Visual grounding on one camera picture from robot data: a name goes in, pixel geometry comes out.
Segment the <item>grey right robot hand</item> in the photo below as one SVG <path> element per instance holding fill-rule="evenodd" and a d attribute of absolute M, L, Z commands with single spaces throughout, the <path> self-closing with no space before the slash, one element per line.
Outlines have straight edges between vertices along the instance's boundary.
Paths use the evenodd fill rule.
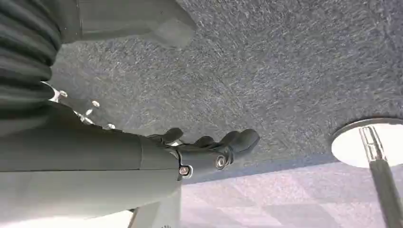
<path fill-rule="evenodd" d="M 179 129 L 142 136 L 80 121 L 49 101 L 0 100 L 0 223 L 93 218 L 155 203 L 190 175 L 216 173 L 250 153 L 255 130 L 170 146 Z"/>

